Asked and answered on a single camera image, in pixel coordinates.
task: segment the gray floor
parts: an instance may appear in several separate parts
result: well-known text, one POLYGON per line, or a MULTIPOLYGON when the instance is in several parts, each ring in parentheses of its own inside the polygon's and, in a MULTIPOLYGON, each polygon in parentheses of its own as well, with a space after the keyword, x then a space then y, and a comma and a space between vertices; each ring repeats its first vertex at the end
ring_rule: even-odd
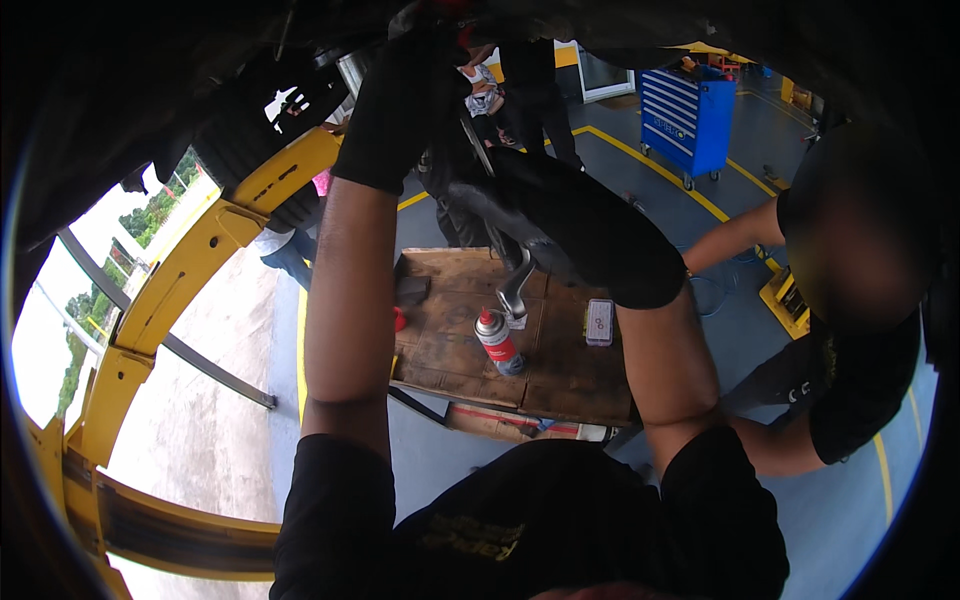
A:
MULTIPOLYGON (((763 164, 773 165, 790 179, 804 155, 800 138, 809 132, 796 113, 780 110, 754 95, 736 99, 730 159, 762 180, 763 164)), ((584 125, 612 135, 636 147, 639 117, 635 109, 610 110, 598 105, 575 107, 570 112, 573 129, 584 125)), ((689 245, 717 224, 716 219, 682 190, 648 169, 633 157, 591 133, 577 136, 577 150, 587 171, 612 191, 630 191, 642 202, 646 214, 676 245, 689 245)), ((676 175, 661 156, 652 158, 676 175)), ((756 206, 767 195, 741 174, 727 167, 718 182, 697 179, 697 190, 728 215, 756 206)), ((421 192, 408 179, 404 198, 421 192)), ((435 205, 427 197, 398 214, 397 250, 406 247, 444 246, 434 217, 435 205)), ((786 263, 782 252, 775 258, 786 263)), ((735 291, 713 317, 704 320, 708 345, 717 364, 721 387, 730 389, 757 364, 789 341, 777 320, 763 305, 756 291, 771 272, 761 264, 728 264, 710 274, 735 291)), ((280 397, 280 407, 271 415, 272 464, 276 504, 282 507, 289 490, 290 472, 297 438, 297 393, 293 365, 296 360, 297 286, 286 279, 277 287, 275 356, 270 371, 270 390, 280 397)), ((697 288, 704 310, 712 310, 720 297, 709 286, 697 288)), ((889 473, 889 515, 895 515, 913 480, 925 443, 936 374, 921 362, 912 392, 913 404, 905 399, 900 412, 880 434, 884 452, 867 444, 845 464, 824 468, 801 477, 764 479, 763 484, 778 500, 780 527, 787 542, 792 575, 784 598, 839 597, 869 560, 889 527, 887 492, 882 475, 889 473)), ((771 420, 776 411, 755 414, 771 420)), ((394 453, 397 519, 421 508, 447 487, 463 478, 472 466, 486 464, 511 444, 447 431, 408 409, 390 403, 391 446, 394 453)), ((643 436, 620 448, 615 458, 631 465, 647 460, 643 436)))

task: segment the black t-shirt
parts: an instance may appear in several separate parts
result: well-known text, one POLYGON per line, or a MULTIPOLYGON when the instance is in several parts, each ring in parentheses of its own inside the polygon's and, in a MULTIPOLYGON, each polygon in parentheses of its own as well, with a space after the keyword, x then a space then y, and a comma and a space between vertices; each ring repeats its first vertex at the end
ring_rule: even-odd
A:
POLYGON ((789 566, 772 494, 717 427, 656 488, 596 444, 521 444, 393 527, 390 467, 358 445, 300 440, 273 600, 529 598, 634 581, 710 598, 777 598, 789 566))
POLYGON ((557 80, 552 39, 505 41, 499 45, 503 80, 511 89, 557 80))
MULTIPOLYGON (((777 199, 784 237, 807 217, 789 192, 777 199)), ((890 331, 866 335, 836 333, 811 314, 808 335, 814 339, 810 384, 818 397, 810 408, 810 437, 820 460, 831 465, 869 442, 900 409, 920 351, 920 309, 890 331)))

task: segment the black glove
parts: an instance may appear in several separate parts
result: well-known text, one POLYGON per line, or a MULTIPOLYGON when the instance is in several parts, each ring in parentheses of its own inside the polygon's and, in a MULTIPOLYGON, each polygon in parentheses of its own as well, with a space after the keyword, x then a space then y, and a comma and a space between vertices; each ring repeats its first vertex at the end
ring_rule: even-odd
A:
POLYGON ((607 288, 625 308, 659 308, 680 293, 680 253, 602 183, 547 155, 492 148, 491 156, 496 178, 455 181, 450 193, 531 249, 543 268, 607 288))
POLYGON ((399 196, 438 124, 469 94, 454 66, 467 60, 453 31, 388 42, 360 87, 332 175, 399 196))

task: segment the red cap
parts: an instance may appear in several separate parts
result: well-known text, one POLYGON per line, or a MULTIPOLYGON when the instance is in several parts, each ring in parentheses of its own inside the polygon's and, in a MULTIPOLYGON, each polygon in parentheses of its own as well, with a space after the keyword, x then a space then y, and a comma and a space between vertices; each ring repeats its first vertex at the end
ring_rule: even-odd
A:
POLYGON ((490 311, 487 310, 486 306, 484 306, 483 310, 480 312, 480 323, 484 325, 493 323, 493 315, 490 314, 490 311))

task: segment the concrete floor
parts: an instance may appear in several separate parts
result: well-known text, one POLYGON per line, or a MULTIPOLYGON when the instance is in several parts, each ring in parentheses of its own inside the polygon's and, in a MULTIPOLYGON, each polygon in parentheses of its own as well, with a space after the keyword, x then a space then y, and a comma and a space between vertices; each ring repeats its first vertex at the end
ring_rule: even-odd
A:
MULTIPOLYGON (((255 252, 240 250, 190 303, 174 334, 264 389, 274 348, 273 291, 281 278, 289 279, 264 266, 255 252)), ((120 429, 107 474, 190 508, 275 521, 270 433, 266 409, 160 347, 156 366, 120 429)), ((269 587, 180 577, 117 557, 111 561, 137 600, 253 600, 266 597, 269 587)))
MULTIPOLYGON (((760 95, 736 99, 730 159, 762 180, 763 164, 790 179, 804 155, 803 118, 776 108, 760 95)), ((635 148, 639 117, 635 108, 574 107, 573 129, 592 125, 635 148)), ((695 242, 717 220, 676 185, 596 135, 577 136, 587 171, 612 191, 630 191, 646 214, 678 246, 695 242)), ((680 172, 661 156, 657 163, 680 172)), ((421 192, 409 178, 404 199, 421 192)), ((722 179, 697 180, 697 190, 728 215, 768 197, 727 167, 722 179)), ((444 246, 429 197, 398 214, 397 253, 407 247, 444 246)), ((775 258, 785 264, 782 252, 775 258)), ((761 264, 729 264, 710 274, 735 291, 720 311, 704 320, 708 345, 721 387, 730 389, 789 340, 762 304, 756 290, 770 278, 761 264)), ((709 287, 697 288, 703 309, 720 300, 709 287)), ((232 516, 280 520, 289 491, 299 437, 297 315, 300 288, 290 277, 267 270, 255 256, 240 252, 211 280, 175 332, 218 363, 277 396, 267 413, 161 354, 157 368, 134 402, 118 440, 110 473, 121 481, 188 506, 232 516)), ((792 575, 784 598, 839 597, 869 560, 908 491, 922 453, 936 384, 921 363, 893 421, 873 444, 846 464, 802 477, 764 479, 778 500, 780 527, 787 542, 792 575)), ((415 395, 442 412, 445 402, 415 395)), ((776 411, 755 416, 771 420, 776 411)), ((389 403, 397 520, 433 500, 467 475, 512 447, 448 431, 405 407, 389 403)), ((620 448, 615 458, 631 465, 647 460, 642 435, 620 448)), ((260 584, 199 582, 123 565, 134 597, 264 596, 260 584)))

